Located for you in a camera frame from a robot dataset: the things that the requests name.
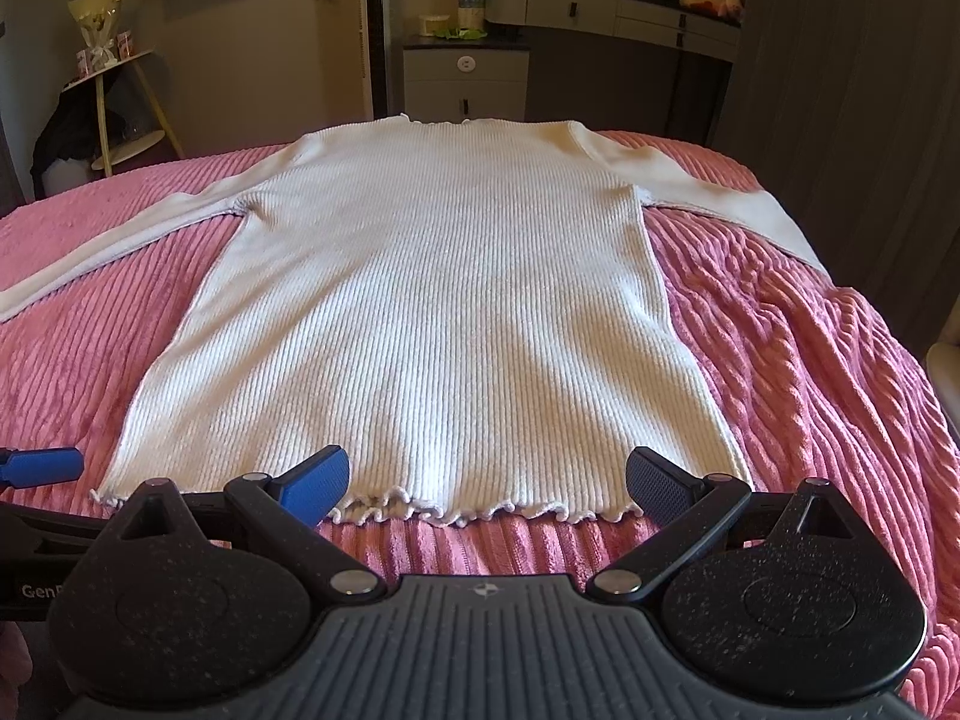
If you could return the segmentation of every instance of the sweater sleeve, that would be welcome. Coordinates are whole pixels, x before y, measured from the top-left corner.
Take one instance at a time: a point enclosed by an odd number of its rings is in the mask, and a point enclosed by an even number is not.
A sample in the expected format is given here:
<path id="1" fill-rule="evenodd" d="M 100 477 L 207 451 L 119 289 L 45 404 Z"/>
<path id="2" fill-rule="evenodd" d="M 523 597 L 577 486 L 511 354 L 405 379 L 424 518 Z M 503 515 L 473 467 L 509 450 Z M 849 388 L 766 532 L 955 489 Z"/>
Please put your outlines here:
<path id="1" fill-rule="evenodd" d="M 573 139 L 590 158 L 640 188 L 644 205 L 680 208 L 738 224 L 827 274 L 797 223 L 769 191 L 735 191 L 701 181 L 659 148 L 628 148 L 582 124 L 572 122 L 570 127 Z"/>
<path id="2" fill-rule="evenodd" d="M 183 191 L 170 194 L 126 223 L 104 231 L 32 276 L 0 290 L 0 324 L 74 279 L 141 250 L 176 230 L 218 215 L 246 214 L 256 205 L 253 190 L 266 179 L 296 165 L 313 138 L 314 135 L 304 135 L 239 175 L 210 184 L 200 194 Z"/>

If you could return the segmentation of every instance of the drawer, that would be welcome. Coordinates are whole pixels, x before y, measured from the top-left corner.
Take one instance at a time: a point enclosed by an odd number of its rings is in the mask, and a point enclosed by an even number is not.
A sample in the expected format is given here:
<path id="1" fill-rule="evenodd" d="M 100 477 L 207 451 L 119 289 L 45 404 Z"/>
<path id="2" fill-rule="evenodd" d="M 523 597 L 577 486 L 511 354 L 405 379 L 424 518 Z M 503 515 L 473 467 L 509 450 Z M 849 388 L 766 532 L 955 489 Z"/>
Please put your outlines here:
<path id="1" fill-rule="evenodd" d="M 527 0 L 487 0 L 486 18 L 491 23 L 527 23 Z"/>
<path id="2" fill-rule="evenodd" d="M 613 35 L 616 37 L 640 40 L 657 46 L 669 46 L 671 49 L 677 47 L 677 36 L 680 34 L 682 34 L 680 30 L 673 26 L 638 22 L 634 19 L 617 18 L 616 26 L 613 28 Z"/>
<path id="3" fill-rule="evenodd" d="M 528 52 L 472 49 L 456 46 L 447 49 L 407 49 L 403 52 L 403 77 L 408 81 L 527 81 Z M 461 57 L 474 61 L 473 70 L 457 66 Z"/>
<path id="4" fill-rule="evenodd" d="M 714 19 L 698 16 L 696 13 L 685 14 L 683 18 L 688 33 L 703 35 L 712 40 L 729 43 L 731 46 L 736 46 L 740 42 L 740 30 L 731 23 L 717 22 Z"/>
<path id="5" fill-rule="evenodd" d="M 616 0 L 527 0 L 527 25 L 613 35 Z"/>
<path id="6" fill-rule="evenodd" d="M 675 8 L 654 5 L 651 2 L 637 0 L 617 0 L 616 15 L 624 19 L 634 19 L 639 22 L 658 23 L 661 26 L 680 26 L 680 16 Z"/>
<path id="7" fill-rule="evenodd" d="M 408 81 L 406 114 L 415 122 L 510 119 L 522 122 L 527 85 L 515 81 Z"/>
<path id="8" fill-rule="evenodd" d="M 683 35 L 683 50 L 702 53 L 704 56 L 713 56 L 717 59 L 723 59 L 725 62 L 736 62 L 736 46 L 703 35 L 694 35 L 690 32 Z"/>

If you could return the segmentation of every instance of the white ribbed sweater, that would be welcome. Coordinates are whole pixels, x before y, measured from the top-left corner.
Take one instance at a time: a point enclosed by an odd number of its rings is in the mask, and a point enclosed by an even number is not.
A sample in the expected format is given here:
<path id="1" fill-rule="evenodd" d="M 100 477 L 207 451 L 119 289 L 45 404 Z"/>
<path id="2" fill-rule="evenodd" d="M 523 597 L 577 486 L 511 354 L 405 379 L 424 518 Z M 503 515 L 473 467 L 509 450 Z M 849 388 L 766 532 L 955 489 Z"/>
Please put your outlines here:
<path id="1" fill-rule="evenodd" d="M 769 194 L 696 181 L 655 149 L 570 122 L 399 117 L 167 197 L 0 293 L 0 320 L 186 224 L 243 214 L 133 399 L 102 498 L 152 476 L 213 490 L 335 442 L 353 470 L 335 519 L 617 519 L 635 445 L 747 478 L 671 327 L 652 202 L 732 218 L 819 266 Z"/>

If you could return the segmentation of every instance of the curtain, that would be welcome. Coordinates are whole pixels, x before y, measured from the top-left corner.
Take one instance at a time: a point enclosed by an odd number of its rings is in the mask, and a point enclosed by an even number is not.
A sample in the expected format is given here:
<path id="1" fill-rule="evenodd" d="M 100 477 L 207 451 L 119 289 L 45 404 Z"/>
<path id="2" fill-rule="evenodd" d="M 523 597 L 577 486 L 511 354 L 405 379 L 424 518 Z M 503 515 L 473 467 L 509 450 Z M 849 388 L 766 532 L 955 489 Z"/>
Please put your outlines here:
<path id="1" fill-rule="evenodd" d="M 960 0 L 748 0 L 712 146 L 915 354 L 960 293 Z"/>

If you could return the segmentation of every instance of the gray cabinet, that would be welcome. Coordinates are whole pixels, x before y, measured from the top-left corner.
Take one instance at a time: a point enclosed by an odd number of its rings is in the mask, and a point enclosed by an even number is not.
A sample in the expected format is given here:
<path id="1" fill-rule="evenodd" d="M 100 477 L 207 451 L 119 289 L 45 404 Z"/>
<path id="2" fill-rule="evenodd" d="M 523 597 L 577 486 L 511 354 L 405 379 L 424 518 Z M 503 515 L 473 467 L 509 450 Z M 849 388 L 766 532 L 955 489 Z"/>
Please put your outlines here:
<path id="1" fill-rule="evenodd" d="M 406 114 L 418 122 L 522 122 L 526 50 L 416 41 L 403 51 Z"/>

